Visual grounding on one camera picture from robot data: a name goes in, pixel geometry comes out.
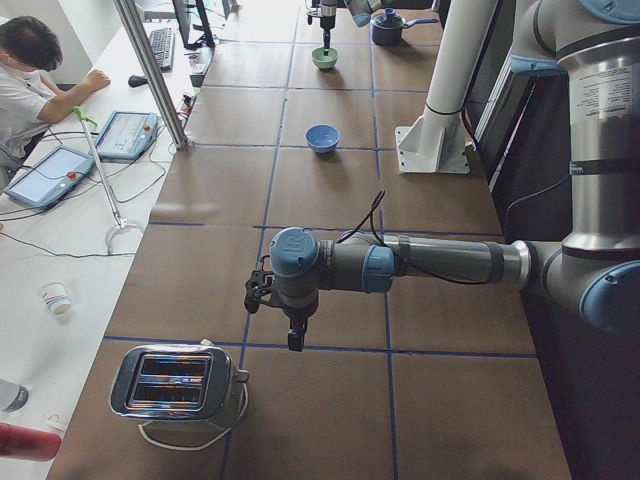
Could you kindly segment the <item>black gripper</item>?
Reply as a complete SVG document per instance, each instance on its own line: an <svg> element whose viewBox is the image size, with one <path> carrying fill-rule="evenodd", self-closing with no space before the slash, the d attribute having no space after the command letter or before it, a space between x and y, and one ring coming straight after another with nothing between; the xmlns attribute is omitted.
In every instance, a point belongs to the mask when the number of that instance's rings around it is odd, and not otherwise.
<svg viewBox="0 0 640 480"><path fill-rule="evenodd" d="M320 4L320 26L323 29L323 54L329 54L331 45L331 29L335 27L335 5Z"/></svg>
<svg viewBox="0 0 640 480"><path fill-rule="evenodd" d="M290 319L290 326L287 335L287 343L290 351L301 352L304 349L306 335L306 319L313 316L318 308L318 300L302 307L284 305L282 307L285 315Z"/></svg>

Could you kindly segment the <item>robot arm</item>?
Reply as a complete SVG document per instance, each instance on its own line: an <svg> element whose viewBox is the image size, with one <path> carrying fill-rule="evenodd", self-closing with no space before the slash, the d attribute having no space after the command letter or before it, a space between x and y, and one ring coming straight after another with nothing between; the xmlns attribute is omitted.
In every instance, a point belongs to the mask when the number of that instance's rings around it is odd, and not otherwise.
<svg viewBox="0 0 640 480"><path fill-rule="evenodd" d="M299 351L322 290L378 293L401 276L460 284L512 282L604 331L639 330L639 5L520 1L511 68L566 74L572 229L559 242L510 244L353 230L319 241L290 227L245 285L245 308L278 308Z"/></svg>
<svg viewBox="0 0 640 480"><path fill-rule="evenodd" d="M323 53L328 54L331 46L331 31L335 27L336 13L339 1L319 0L313 1L315 16L320 19L320 27L323 31ZM377 10L386 7L389 1L384 0L346 0L344 6L349 10L354 23L358 27L366 25L371 16Z"/></svg>

